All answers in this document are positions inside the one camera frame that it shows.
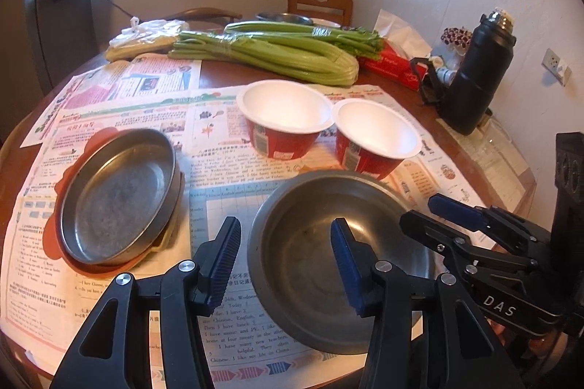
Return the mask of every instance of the chair backrest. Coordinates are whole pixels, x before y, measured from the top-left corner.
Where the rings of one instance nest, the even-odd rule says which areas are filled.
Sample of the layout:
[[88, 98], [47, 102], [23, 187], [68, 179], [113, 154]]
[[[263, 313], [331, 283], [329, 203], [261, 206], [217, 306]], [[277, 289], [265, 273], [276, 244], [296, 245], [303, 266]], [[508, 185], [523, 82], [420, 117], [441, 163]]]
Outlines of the chair backrest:
[[[319, 7], [319, 9], [299, 8], [299, 4]], [[340, 14], [330, 12], [330, 10], [341, 11]], [[288, 13], [304, 15], [305, 17], [315, 17], [319, 19], [337, 22], [343, 27], [351, 25], [353, 16], [352, 0], [288, 0]]]

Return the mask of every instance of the plastic bag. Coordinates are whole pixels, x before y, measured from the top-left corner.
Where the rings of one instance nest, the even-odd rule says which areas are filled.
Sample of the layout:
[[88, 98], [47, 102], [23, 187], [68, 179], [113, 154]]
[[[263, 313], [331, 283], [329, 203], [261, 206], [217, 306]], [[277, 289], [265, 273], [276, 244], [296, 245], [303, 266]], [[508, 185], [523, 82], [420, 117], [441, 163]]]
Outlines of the plastic bag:
[[375, 30], [384, 37], [393, 50], [402, 58], [426, 58], [431, 47], [426, 40], [405, 20], [384, 10], [379, 11]]
[[168, 51], [178, 39], [183, 30], [188, 30], [189, 24], [182, 20], [149, 20], [139, 23], [132, 17], [130, 28], [124, 28], [113, 40], [110, 40], [105, 57], [108, 61], [118, 59], [133, 59], [142, 53]]

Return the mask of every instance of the stainless steel bowl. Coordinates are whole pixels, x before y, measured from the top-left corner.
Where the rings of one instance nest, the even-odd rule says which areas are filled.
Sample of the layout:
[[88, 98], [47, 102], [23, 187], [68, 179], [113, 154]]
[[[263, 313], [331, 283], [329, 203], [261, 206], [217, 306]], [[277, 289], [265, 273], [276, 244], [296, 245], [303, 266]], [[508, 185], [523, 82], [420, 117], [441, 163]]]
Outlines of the stainless steel bowl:
[[312, 19], [296, 14], [270, 14], [269, 12], [262, 12], [257, 14], [256, 18], [264, 22], [286, 22], [298, 23], [300, 25], [314, 25]]
[[399, 227], [407, 210], [391, 189], [359, 173], [310, 172], [278, 187], [259, 209], [247, 246], [253, 287], [273, 321], [317, 350], [366, 353], [373, 318], [361, 319], [347, 301], [331, 222], [345, 217], [355, 238], [370, 244], [378, 258], [408, 274], [433, 277], [430, 251]]
[[84, 264], [132, 260], [163, 231], [179, 192], [180, 170], [163, 133], [135, 129], [114, 136], [69, 183], [59, 213], [65, 250]]

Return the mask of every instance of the red paper cup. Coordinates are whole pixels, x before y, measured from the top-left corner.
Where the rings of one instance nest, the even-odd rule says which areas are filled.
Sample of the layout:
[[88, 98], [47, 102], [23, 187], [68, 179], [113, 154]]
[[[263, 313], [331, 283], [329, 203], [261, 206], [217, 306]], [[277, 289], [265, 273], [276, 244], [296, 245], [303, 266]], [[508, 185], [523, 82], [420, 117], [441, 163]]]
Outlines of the red paper cup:
[[332, 103], [318, 91], [291, 81], [250, 84], [237, 94], [249, 139], [260, 154], [279, 160], [303, 157], [332, 126]]
[[422, 138], [397, 112], [366, 99], [345, 99], [332, 112], [335, 152], [347, 170], [383, 179], [406, 158], [419, 154]]

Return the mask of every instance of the wooden chair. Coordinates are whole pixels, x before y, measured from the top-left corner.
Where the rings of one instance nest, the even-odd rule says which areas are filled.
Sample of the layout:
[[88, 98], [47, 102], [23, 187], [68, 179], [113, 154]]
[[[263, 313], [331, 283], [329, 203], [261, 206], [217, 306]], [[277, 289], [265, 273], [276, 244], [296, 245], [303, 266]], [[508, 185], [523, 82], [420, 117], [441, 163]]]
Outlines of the wooden chair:
[[209, 22], [224, 27], [235, 20], [241, 20], [243, 15], [237, 12], [224, 11], [213, 7], [199, 7], [165, 17], [167, 20], [183, 20], [185, 22]]
[[[304, 9], [299, 8], [299, 3], [308, 6], [315, 6], [321, 9], [332, 9], [341, 11], [340, 14], [334, 14], [329, 11], [318, 9]], [[305, 17], [315, 17], [331, 22], [337, 22], [343, 27], [351, 25], [351, 17], [353, 16], [353, 1], [352, 0], [288, 0], [288, 13], [296, 15], [304, 15]]]

